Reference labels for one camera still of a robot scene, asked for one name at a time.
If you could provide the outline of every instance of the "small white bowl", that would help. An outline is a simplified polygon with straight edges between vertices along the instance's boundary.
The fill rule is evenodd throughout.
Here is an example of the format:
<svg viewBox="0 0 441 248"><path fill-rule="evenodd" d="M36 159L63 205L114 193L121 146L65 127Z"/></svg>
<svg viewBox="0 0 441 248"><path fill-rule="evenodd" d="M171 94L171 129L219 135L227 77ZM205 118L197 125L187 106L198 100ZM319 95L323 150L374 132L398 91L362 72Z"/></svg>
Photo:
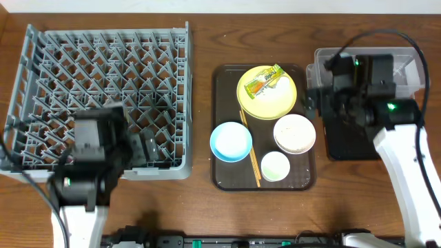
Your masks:
<svg viewBox="0 0 441 248"><path fill-rule="evenodd" d="M268 182L283 180L289 174L289 160L281 152L269 152L260 162L262 176Z"/></svg>
<svg viewBox="0 0 441 248"><path fill-rule="evenodd" d="M288 114L274 126L274 140L288 154L308 152L316 142L316 129L306 117Z"/></svg>

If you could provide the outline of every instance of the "snack package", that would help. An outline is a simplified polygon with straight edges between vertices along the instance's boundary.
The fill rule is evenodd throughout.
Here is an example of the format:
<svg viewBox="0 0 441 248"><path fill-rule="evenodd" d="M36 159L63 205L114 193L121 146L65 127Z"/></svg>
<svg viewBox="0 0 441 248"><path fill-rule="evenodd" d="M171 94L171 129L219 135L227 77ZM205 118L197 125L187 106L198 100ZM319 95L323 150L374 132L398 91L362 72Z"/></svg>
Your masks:
<svg viewBox="0 0 441 248"><path fill-rule="evenodd" d="M270 85L270 83L274 80L280 77L280 75L283 74L282 68L275 64L271 66L268 69L265 69L261 72L259 72L256 77L249 83L245 84L245 91L251 97L251 99L254 99L257 94L261 93L263 88L266 86L274 87L275 85Z"/></svg>

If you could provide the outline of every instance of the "bowl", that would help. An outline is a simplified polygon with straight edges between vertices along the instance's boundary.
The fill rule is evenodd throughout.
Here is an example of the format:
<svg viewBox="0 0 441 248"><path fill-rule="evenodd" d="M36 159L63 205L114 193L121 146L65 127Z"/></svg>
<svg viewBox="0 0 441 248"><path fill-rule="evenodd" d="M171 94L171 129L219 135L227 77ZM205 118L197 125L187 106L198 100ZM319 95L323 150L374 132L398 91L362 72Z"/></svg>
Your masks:
<svg viewBox="0 0 441 248"><path fill-rule="evenodd" d="M217 126L209 138L209 146L216 158L235 163L243 160L251 151L253 139L248 129L235 122Z"/></svg>
<svg viewBox="0 0 441 248"><path fill-rule="evenodd" d="M274 126L274 140L288 154L308 152L316 142L316 129L306 117L288 114Z"/></svg>
<svg viewBox="0 0 441 248"><path fill-rule="evenodd" d="M260 163L262 177L268 182L277 182L288 176L290 165L288 158L281 152L269 152Z"/></svg>

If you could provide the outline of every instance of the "wooden table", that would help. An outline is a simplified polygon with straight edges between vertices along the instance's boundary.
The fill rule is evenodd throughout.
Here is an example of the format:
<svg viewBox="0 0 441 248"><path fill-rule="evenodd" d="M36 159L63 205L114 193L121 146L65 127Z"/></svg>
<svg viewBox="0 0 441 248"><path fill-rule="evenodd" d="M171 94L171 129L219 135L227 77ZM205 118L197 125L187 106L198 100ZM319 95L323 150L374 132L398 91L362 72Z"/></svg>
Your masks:
<svg viewBox="0 0 441 248"><path fill-rule="evenodd" d="M210 180L212 72L228 63L296 63L317 48L338 47L359 32L397 28L415 38L431 73L427 130L441 172L441 17L329 14L9 14L0 41L0 123L4 123L28 23L44 30L171 28L189 21L194 36L194 161L186 180L121 180L112 194L105 233L126 225L204 236L294 236L367 228L403 236L391 181L380 161L331 162L322 122L317 129L317 183L308 192L225 193ZM359 46L408 46L397 37L369 37ZM51 247L50 210L29 186L0 177L0 247Z"/></svg>

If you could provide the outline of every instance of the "gray dish rack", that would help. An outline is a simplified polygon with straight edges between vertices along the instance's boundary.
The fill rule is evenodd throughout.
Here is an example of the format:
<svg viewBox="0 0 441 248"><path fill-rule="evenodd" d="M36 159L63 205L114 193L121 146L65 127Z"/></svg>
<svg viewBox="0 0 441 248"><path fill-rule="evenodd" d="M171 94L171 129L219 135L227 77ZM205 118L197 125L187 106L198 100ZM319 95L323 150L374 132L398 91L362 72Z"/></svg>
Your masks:
<svg viewBox="0 0 441 248"><path fill-rule="evenodd" d="M185 28L40 32L28 26L3 134L37 182L74 142L77 110L123 102L133 132L155 133L159 159L128 180L187 178L192 171L192 34ZM0 174L23 181L8 161Z"/></svg>

